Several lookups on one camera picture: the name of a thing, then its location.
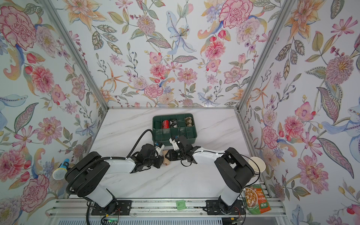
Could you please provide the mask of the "striped tan maroon purple sock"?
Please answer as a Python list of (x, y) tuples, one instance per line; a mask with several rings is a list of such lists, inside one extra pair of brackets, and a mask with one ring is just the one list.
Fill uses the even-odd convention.
[(164, 166), (169, 166), (170, 163), (171, 163), (171, 161), (169, 159), (169, 156), (170, 156), (169, 155), (169, 150), (163, 150), (162, 153), (163, 153), (163, 165)]

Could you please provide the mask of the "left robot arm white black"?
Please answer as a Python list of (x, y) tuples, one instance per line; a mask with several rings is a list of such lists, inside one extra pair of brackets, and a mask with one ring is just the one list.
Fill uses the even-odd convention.
[(160, 168), (163, 157), (159, 153), (163, 149), (162, 144), (145, 144), (129, 157), (102, 157), (95, 151), (91, 152), (67, 171), (66, 193), (94, 202), (111, 214), (120, 205), (115, 196), (100, 184), (103, 177), (112, 173), (138, 173), (152, 167)]

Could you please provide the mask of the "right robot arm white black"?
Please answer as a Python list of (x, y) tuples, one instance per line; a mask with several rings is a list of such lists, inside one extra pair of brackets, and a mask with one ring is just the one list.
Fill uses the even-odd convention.
[(256, 175), (253, 167), (234, 148), (225, 151), (207, 150), (193, 146), (185, 136), (169, 139), (173, 149), (166, 154), (169, 161), (187, 161), (190, 165), (201, 164), (215, 166), (223, 178), (226, 188), (219, 197), (219, 206), (232, 208), (243, 189)]

